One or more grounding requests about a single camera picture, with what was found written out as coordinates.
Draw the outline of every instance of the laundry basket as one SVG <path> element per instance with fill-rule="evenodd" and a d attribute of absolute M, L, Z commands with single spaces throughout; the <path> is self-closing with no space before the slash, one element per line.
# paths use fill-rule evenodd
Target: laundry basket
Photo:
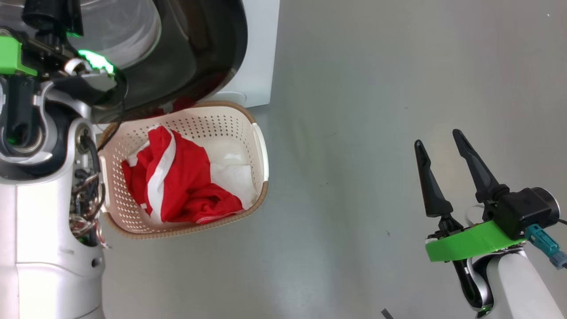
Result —
<path fill-rule="evenodd" d="M 166 126 L 204 147 L 211 162 L 250 165 L 257 191 L 253 206 L 237 215 L 205 225 L 153 223 L 131 197 L 121 162 L 147 141 L 147 131 L 155 125 Z M 114 128 L 114 124 L 110 125 L 101 140 L 108 138 Z M 106 187 L 104 215 L 119 233 L 133 239 L 178 236 L 231 223 L 257 210 L 268 192 L 268 154 L 262 131 L 245 108 L 226 101 L 205 102 L 172 114 L 125 122 L 100 152 L 100 161 Z"/>

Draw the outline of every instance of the blue connector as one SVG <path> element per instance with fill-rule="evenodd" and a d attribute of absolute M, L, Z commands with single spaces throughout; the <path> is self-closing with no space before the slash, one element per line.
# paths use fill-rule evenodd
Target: blue connector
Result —
<path fill-rule="evenodd" d="M 525 236 L 530 243 L 543 251 L 555 268 L 567 268 L 567 255 L 564 252 L 559 251 L 559 244 L 538 224 L 534 224 L 526 228 Z"/>

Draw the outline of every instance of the floor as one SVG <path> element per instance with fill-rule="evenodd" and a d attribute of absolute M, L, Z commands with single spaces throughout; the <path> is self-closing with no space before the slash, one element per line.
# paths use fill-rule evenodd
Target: floor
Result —
<path fill-rule="evenodd" d="M 413 142 L 460 221 L 476 202 L 453 128 L 500 182 L 565 201 L 566 18 L 561 0 L 281 0 L 272 103 L 252 110 L 265 203 L 165 240 L 107 227 L 107 317 L 472 318 L 425 253 Z M 565 272 L 528 254 L 567 316 Z"/>

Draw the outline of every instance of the green bracket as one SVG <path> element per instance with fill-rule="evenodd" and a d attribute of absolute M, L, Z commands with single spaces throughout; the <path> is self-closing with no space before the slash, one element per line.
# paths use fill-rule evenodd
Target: green bracket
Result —
<path fill-rule="evenodd" d="M 476 225 L 464 232 L 425 245 L 429 260 L 449 262 L 494 253 L 525 239 L 511 240 L 494 221 Z"/>
<path fill-rule="evenodd" d="M 21 72 L 37 75 L 37 71 L 22 65 L 22 44 L 15 38 L 0 36 L 0 74 Z"/>
<path fill-rule="evenodd" d="M 107 59 L 102 55 L 96 54 L 89 50 L 79 50 L 79 54 L 83 56 L 92 65 L 93 68 L 105 68 L 108 73 L 114 73 L 114 65 L 108 62 Z"/>

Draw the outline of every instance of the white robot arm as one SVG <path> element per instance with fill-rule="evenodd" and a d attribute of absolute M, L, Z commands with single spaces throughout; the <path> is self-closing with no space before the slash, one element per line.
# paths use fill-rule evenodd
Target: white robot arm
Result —
<path fill-rule="evenodd" d="M 82 32 L 77 1 L 28 2 L 34 39 L 0 27 L 0 317 L 100 319 L 105 194 L 91 106 L 123 106 L 126 83 L 66 41 Z"/>
<path fill-rule="evenodd" d="M 543 228 L 555 225 L 560 210 L 555 198 L 540 187 L 510 192 L 499 184 L 458 129 L 453 137 L 467 161 L 484 204 L 483 223 L 463 227 L 452 216 L 452 205 L 431 172 L 431 160 L 417 140 L 417 166 L 428 217 L 440 217 L 439 230 L 428 236 L 432 262 L 452 262 L 463 295 L 477 318 L 517 319 L 563 316 L 524 252 L 527 241 L 543 251 L 557 269 L 567 267 L 567 255 Z"/>

